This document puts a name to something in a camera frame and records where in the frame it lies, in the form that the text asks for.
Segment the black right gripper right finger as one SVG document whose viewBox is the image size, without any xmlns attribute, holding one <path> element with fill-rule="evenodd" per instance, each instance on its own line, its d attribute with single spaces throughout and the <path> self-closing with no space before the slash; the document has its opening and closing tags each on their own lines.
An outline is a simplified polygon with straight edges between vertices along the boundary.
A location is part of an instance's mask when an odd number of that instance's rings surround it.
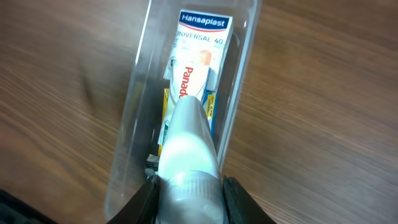
<svg viewBox="0 0 398 224">
<path fill-rule="evenodd" d="M 276 224 L 235 177 L 223 177 L 223 195 L 230 224 Z"/>
</svg>

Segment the white Hansaplast box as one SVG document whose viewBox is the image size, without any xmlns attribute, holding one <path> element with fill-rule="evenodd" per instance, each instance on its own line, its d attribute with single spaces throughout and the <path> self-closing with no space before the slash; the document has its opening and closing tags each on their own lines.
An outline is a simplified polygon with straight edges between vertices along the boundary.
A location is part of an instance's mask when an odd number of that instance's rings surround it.
<svg viewBox="0 0 398 224">
<path fill-rule="evenodd" d="M 233 16 L 182 9 L 163 78 L 169 80 L 177 60 L 185 58 L 192 50 L 208 50 L 211 59 L 207 90 L 218 91 L 232 33 Z"/>
</svg>

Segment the green square packet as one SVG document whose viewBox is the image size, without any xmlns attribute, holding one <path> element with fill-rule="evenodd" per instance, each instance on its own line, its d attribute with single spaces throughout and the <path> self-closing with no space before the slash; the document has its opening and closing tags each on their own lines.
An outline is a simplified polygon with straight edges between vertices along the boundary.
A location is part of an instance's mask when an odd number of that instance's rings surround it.
<svg viewBox="0 0 398 224">
<path fill-rule="evenodd" d="M 145 169 L 144 173 L 146 175 L 146 178 L 148 179 L 152 175 L 157 175 L 158 174 L 158 168 L 159 168 L 159 156 L 155 156 L 153 154 L 149 154 L 149 156 L 146 159 L 145 162 Z"/>
</svg>

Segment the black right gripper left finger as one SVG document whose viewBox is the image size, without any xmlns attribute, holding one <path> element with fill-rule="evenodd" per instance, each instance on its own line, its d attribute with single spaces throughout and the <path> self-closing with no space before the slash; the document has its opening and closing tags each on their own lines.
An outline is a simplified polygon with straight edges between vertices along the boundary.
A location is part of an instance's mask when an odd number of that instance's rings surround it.
<svg viewBox="0 0 398 224">
<path fill-rule="evenodd" d="M 159 176 L 150 176 L 107 224 L 156 224 L 159 209 Z"/>
</svg>

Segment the white Panadol box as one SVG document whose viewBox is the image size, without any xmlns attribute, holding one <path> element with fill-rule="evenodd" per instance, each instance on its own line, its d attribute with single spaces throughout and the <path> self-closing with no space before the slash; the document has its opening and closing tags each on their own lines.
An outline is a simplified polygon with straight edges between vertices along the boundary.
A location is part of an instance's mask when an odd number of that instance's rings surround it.
<svg viewBox="0 0 398 224">
<path fill-rule="evenodd" d="M 194 96 L 199 101 L 203 100 L 210 73 L 211 56 L 212 53 L 209 50 L 199 50 L 192 55 L 183 53 L 172 60 L 169 91 L 165 96 L 167 102 L 164 103 L 162 125 L 158 139 L 160 146 L 164 144 L 170 120 L 178 100 L 187 95 Z"/>
</svg>

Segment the clear plastic container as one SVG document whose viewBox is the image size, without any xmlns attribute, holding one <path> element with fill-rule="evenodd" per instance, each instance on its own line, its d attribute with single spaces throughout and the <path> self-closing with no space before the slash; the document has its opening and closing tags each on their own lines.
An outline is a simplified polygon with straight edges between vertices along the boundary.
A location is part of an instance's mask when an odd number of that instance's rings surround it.
<svg viewBox="0 0 398 224">
<path fill-rule="evenodd" d="M 112 219 L 145 182 L 145 161 L 157 153 L 164 70 L 177 31 L 180 10 L 212 12 L 233 17 L 233 33 L 221 72 L 213 142 L 223 165 L 244 83 L 262 2 L 145 1 L 134 20 L 139 46 L 127 89 L 104 214 Z"/>
</svg>

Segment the small white bottle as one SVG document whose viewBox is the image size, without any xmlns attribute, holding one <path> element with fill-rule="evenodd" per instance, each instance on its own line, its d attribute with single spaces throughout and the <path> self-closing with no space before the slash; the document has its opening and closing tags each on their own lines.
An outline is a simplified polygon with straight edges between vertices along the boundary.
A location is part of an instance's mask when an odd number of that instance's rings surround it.
<svg viewBox="0 0 398 224">
<path fill-rule="evenodd" d="M 220 168 L 205 110 L 179 99 L 160 155 L 159 223 L 227 223 Z"/>
</svg>

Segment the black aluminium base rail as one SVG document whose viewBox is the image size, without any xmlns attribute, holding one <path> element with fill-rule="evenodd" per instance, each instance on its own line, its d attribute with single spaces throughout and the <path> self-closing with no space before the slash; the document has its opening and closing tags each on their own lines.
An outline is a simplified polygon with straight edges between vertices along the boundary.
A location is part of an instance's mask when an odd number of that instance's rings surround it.
<svg viewBox="0 0 398 224">
<path fill-rule="evenodd" d="M 1 224 L 57 224 L 57 222 L 1 190 Z"/>
</svg>

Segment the blue VapoDrops box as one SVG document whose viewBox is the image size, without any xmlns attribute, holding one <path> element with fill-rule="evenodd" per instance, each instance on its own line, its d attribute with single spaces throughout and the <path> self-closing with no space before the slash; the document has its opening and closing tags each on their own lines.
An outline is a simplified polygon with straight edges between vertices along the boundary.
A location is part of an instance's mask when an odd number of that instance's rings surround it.
<svg viewBox="0 0 398 224">
<path fill-rule="evenodd" d="M 218 104 L 218 95 L 215 92 L 206 91 L 205 100 L 203 102 L 203 108 L 206 113 L 206 117 L 208 119 L 208 124 L 210 126 L 211 136 L 214 136 L 214 129 L 215 129 L 215 121 L 216 121 L 216 109 Z M 167 113 L 167 104 L 169 99 L 169 89 L 164 89 L 164 97 L 163 97 L 163 106 L 162 106 L 162 127 L 160 129 L 160 136 L 158 139 L 158 156 L 161 155 L 163 149 L 163 143 L 165 136 L 167 134 L 167 130 L 169 128 L 169 120 L 166 120 L 165 116 Z"/>
</svg>

